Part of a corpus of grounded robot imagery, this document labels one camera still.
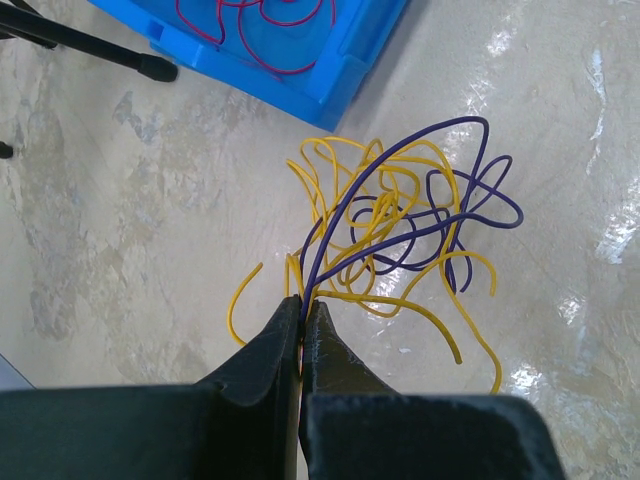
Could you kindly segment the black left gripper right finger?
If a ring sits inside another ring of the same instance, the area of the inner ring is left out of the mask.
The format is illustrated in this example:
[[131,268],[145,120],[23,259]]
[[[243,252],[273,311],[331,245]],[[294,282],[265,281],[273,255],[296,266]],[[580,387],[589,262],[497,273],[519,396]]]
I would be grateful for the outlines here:
[[315,302],[303,353],[301,445],[312,479],[562,479],[550,432],[507,395],[401,394]]

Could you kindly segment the blue three-compartment plastic bin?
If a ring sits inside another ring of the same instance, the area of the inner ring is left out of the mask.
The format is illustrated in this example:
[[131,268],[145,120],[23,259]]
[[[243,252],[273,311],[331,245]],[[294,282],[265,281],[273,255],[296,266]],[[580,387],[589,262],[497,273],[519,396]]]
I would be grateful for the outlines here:
[[332,132],[402,1],[97,0],[177,64]]

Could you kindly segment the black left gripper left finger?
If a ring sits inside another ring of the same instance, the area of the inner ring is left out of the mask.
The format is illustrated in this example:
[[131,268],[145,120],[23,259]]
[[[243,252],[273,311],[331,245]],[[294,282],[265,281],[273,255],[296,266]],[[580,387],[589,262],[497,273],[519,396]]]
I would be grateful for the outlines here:
[[193,384],[6,391],[5,479],[291,479],[301,302]]

